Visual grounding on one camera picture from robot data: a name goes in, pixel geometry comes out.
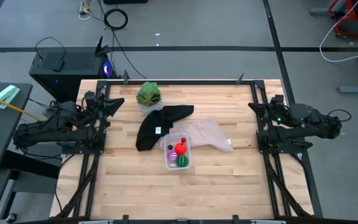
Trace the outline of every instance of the black cloth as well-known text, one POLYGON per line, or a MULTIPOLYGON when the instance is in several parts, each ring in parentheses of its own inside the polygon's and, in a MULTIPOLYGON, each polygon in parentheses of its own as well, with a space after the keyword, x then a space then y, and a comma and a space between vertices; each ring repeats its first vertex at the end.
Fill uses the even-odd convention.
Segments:
POLYGON ((142 122, 136 139, 138 151, 151 150, 160 137, 169 134, 169 129, 173 127, 173 122, 186 118, 194 111, 194 106, 164 106, 160 111, 151 112, 142 122), (160 133, 156 133, 156 128, 161 128, 160 133))

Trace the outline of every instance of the white tag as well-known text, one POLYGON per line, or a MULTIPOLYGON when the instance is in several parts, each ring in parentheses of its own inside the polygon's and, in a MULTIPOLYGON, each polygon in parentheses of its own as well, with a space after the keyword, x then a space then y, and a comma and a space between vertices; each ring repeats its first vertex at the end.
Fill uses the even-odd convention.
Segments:
POLYGON ((161 127, 155 127, 155 133, 161 134, 161 127))

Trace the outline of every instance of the plant pot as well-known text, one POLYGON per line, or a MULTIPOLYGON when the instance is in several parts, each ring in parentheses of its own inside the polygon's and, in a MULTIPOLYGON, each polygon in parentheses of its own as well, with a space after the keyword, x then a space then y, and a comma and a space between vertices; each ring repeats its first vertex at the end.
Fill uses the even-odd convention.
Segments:
POLYGON ((162 108, 164 107, 164 103, 162 102, 162 96, 160 95, 160 100, 158 102, 156 102, 156 104, 154 104, 153 106, 143 106, 141 104, 139 104, 139 109, 142 112, 143 115, 147 116, 149 115, 152 111, 155 110, 162 110, 162 108))

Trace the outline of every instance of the succulent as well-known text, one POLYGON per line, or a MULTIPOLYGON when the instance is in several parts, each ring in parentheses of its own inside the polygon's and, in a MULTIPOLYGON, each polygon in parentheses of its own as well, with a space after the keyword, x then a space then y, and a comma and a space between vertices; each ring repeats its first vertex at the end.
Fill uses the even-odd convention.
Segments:
POLYGON ((140 105, 153 106, 161 99, 160 94, 157 83, 145 82, 140 88, 136 100, 140 105))

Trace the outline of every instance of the potted plant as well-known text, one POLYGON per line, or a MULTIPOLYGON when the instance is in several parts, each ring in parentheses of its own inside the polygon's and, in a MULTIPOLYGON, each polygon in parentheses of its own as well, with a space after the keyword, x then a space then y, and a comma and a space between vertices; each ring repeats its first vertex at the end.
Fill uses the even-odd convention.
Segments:
POLYGON ((146 116, 152 111, 162 110, 164 107, 157 83, 143 83, 136 96, 136 100, 140 111, 146 116))

